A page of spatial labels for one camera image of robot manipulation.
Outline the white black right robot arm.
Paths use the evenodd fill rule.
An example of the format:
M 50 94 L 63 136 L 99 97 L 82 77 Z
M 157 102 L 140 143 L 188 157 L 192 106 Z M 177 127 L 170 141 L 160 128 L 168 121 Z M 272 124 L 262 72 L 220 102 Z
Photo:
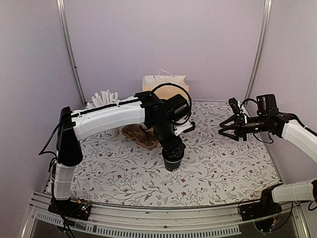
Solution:
M 307 126 L 295 113 L 278 108 L 274 94 L 253 99 L 228 100 L 229 118 L 219 124 L 218 134 L 234 141 L 250 138 L 262 142 L 281 181 L 260 191 L 260 198 L 243 199 L 238 213 L 243 221 L 273 219 L 262 225 L 261 232 L 282 227 L 291 212 L 282 208 L 305 204 L 308 211 L 317 210 L 317 133 L 316 126 Z

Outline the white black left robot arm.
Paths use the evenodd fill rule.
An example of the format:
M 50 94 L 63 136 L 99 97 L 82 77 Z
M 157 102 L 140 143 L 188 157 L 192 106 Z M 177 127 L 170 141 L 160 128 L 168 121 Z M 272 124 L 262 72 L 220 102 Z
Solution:
M 136 93 L 118 103 L 72 111 L 65 107 L 57 127 L 57 162 L 53 177 L 54 206 L 70 215 L 70 188 L 76 167 L 82 162 L 80 143 L 90 136 L 133 124 L 153 129 L 162 147 L 165 168 L 179 168 L 185 153 L 180 133 L 192 127 L 189 122 L 192 103 L 181 94 L 160 99 L 154 92 Z

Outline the black paper coffee cup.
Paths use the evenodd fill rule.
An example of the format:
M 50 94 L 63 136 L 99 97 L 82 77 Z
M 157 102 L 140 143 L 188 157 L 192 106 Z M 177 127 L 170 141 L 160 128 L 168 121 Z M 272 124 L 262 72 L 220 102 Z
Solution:
M 167 156 L 167 153 L 163 150 L 162 151 L 163 161 L 165 168 L 172 172 L 180 167 L 181 161 L 184 157 L 184 151 L 177 157 L 170 158 Z

